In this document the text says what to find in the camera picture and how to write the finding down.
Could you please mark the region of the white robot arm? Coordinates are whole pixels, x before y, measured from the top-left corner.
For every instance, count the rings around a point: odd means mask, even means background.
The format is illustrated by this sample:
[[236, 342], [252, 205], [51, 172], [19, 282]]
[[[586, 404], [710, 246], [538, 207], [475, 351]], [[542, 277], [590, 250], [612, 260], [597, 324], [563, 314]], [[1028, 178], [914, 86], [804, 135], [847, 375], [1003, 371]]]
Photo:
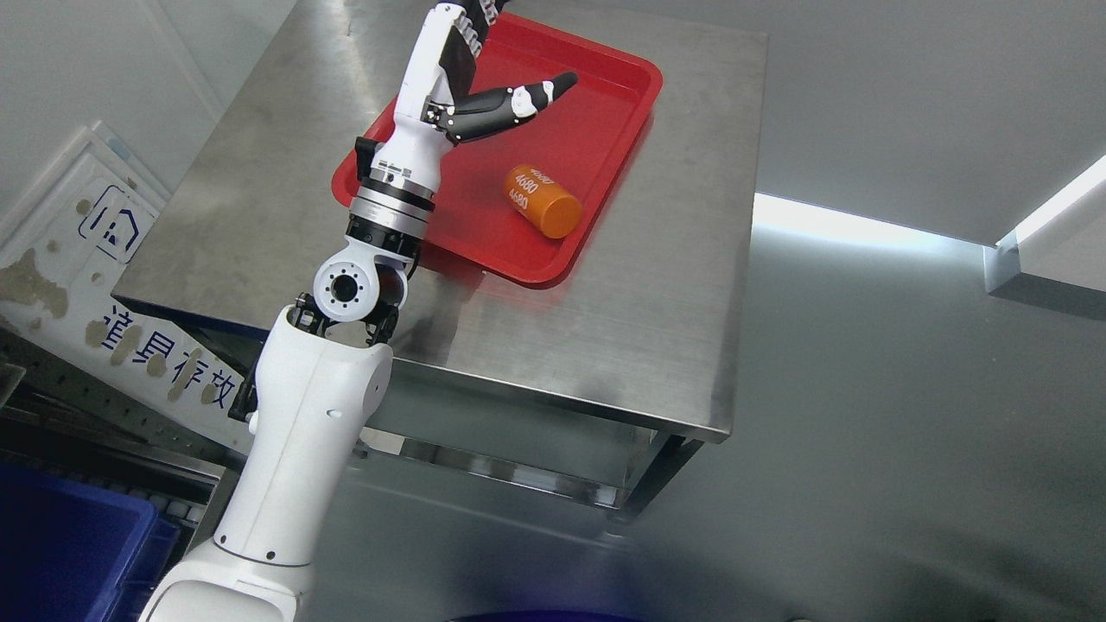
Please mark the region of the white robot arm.
[[255, 369], [246, 470], [216, 531], [182, 556], [142, 621], [301, 621], [321, 527], [359, 432], [392, 377], [388, 339], [432, 200], [364, 187], [345, 248], [313, 294], [282, 308]]

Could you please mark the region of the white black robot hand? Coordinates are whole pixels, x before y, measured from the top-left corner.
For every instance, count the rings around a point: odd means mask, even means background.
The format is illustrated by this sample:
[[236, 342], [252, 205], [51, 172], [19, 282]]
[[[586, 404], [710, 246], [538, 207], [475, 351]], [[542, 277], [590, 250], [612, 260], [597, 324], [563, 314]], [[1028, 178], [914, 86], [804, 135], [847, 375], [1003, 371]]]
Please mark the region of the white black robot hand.
[[356, 142], [357, 180], [430, 210], [453, 146], [515, 129], [570, 89], [574, 72], [474, 93], [474, 68], [505, 1], [438, 1], [422, 20], [392, 108], [392, 137]]

